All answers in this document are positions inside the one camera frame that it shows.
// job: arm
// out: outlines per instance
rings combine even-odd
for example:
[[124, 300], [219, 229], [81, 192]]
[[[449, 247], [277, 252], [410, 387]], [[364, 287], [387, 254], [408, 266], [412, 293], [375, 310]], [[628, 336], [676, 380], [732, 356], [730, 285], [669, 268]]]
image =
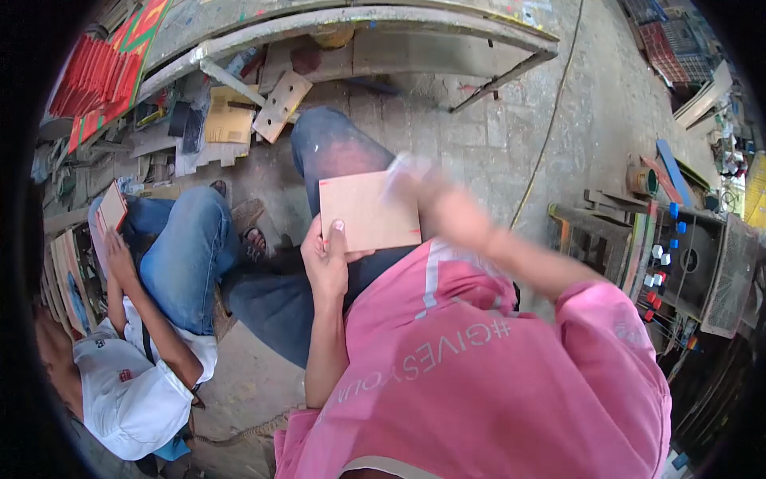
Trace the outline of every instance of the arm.
[[136, 274], [133, 259], [130, 257], [130, 252], [123, 239], [114, 231], [109, 231], [106, 234], [105, 243], [110, 274], [113, 275], [116, 282], [133, 302], [133, 306], [136, 307], [141, 321], [146, 325], [162, 360], [191, 390], [202, 376], [202, 364], [187, 344], [178, 337], [173, 326], [159, 312], [152, 298], [144, 291]]
[[451, 185], [438, 169], [416, 162], [406, 156], [397, 158], [391, 172], [391, 191], [400, 197], [415, 197], [421, 221], [438, 236], [492, 260], [553, 302], [573, 284], [605, 281], [579, 261], [494, 226], [466, 189]]
[[483, 251], [478, 252], [552, 303], [574, 284], [606, 281], [580, 261], [540, 248], [499, 228], [490, 235]]
[[342, 298], [327, 307], [314, 303], [314, 324], [306, 364], [307, 408], [322, 408], [349, 367], [342, 305]]
[[134, 284], [126, 287], [126, 293], [139, 312], [141, 321], [146, 325], [154, 345], [157, 346], [159, 356], [184, 385], [192, 390], [202, 376], [202, 363], [189, 346], [178, 337], [167, 318], [159, 312], [152, 298], [138, 282], [138, 278]]
[[117, 279], [109, 272], [106, 279], [106, 314], [114, 326], [114, 330], [121, 340], [125, 339], [125, 307], [123, 306], [123, 289]]
[[322, 408], [349, 367], [345, 348], [343, 297], [349, 290], [347, 262], [374, 251], [346, 253], [343, 221], [332, 223], [325, 246], [322, 219], [314, 218], [300, 245], [314, 298], [314, 324], [311, 329], [309, 361], [306, 364], [306, 406]]

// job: red painted board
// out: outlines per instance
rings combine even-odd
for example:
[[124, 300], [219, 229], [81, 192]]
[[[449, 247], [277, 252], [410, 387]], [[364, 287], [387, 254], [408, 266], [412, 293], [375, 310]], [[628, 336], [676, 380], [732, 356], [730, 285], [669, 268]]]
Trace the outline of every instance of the red painted board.
[[644, 165], [649, 166], [651, 169], [654, 170], [654, 172], [657, 174], [657, 179], [660, 181], [660, 184], [665, 189], [665, 193], [667, 193], [668, 198], [670, 198], [670, 201], [678, 203], [679, 205], [683, 205], [683, 198], [681, 198], [681, 194], [678, 193], [678, 190], [675, 186], [673, 186], [673, 182], [670, 181], [670, 176], [668, 176], [668, 171], [665, 169], [664, 165], [660, 165], [658, 162], [656, 162], [652, 158], [647, 158], [645, 156], [641, 156], [641, 161]]

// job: blue block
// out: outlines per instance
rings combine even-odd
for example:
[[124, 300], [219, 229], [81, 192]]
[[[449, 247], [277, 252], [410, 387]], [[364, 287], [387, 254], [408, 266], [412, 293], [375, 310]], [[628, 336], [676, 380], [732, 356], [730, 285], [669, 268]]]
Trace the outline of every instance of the blue block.
[[689, 189], [686, 188], [686, 182], [683, 180], [683, 176], [681, 176], [681, 170], [678, 169], [676, 157], [673, 156], [673, 153], [670, 151], [668, 142], [664, 139], [658, 139], [657, 151], [660, 152], [660, 156], [663, 157], [665, 168], [667, 168], [668, 175], [670, 175], [670, 181], [673, 182], [673, 186], [676, 187], [681, 198], [683, 198], [683, 204], [691, 206], [692, 200], [689, 199]]

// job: wooden block with holes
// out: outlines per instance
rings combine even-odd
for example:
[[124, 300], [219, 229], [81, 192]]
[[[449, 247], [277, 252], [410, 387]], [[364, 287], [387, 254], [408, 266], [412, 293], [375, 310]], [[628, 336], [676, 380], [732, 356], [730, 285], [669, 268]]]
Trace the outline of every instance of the wooden block with holes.
[[255, 131], [269, 143], [277, 141], [301, 100], [311, 90], [311, 82], [294, 71], [287, 71], [269, 94], [264, 106], [255, 118]]

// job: blue jeans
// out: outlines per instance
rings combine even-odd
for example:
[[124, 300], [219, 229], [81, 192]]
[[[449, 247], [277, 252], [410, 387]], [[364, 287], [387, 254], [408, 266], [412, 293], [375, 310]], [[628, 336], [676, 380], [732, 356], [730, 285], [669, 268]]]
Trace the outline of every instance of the blue jeans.
[[[138, 268], [144, 288], [177, 327], [211, 336], [215, 283], [243, 258], [226, 201], [207, 186], [188, 189], [175, 201], [130, 195], [126, 199], [128, 214], [121, 232], [131, 250], [139, 251], [142, 241], [157, 235]], [[108, 277], [106, 250], [95, 220], [101, 200], [90, 206], [88, 223]]]
[[[293, 162], [306, 180], [311, 215], [319, 213], [319, 180], [384, 170], [394, 155], [338, 110], [312, 108], [300, 114], [290, 135]], [[343, 310], [372, 281], [414, 246], [377, 251], [349, 265]], [[290, 362], [305, 368], [309, 358], [314, 303], [304, 271], [283, 274], [270, 263], [243, 264], [228, 273], [221, 294], [239, 321]]]

